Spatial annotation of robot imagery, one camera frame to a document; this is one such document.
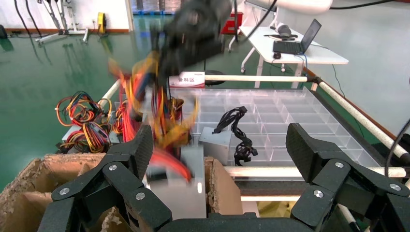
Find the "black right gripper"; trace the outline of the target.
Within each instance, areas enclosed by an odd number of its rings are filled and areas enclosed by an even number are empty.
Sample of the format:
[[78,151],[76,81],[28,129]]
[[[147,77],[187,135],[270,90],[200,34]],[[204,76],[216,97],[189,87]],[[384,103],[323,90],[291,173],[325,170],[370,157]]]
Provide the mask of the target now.
[[162,29],[153,30],[159,76],[180,74],[186,67],[224,52],[221,31],[230,18],[230,0],[189,0]]

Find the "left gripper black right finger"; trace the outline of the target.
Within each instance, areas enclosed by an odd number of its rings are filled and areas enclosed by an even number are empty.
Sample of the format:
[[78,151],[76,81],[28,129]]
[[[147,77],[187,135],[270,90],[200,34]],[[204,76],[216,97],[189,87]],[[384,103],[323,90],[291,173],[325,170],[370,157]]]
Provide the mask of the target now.
[[370,221],[373,232],[410,229],[409,189],[357,164],[336,144],[315,139],[298,123],[288,125],[286,148],[308,183],[291,217],[323,232],[334,208],[342,205]]

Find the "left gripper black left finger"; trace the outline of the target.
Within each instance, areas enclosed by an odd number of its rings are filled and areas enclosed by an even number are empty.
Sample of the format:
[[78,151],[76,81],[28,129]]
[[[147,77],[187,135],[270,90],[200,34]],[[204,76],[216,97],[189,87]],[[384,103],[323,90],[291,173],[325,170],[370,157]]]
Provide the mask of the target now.
[[142,182],[153,145],[151,127],[142,125],[131,141],[112,146],[96,167],[52,192],[38,230],[85,232],[112,207],[133,232],[170,223],[171,210]]

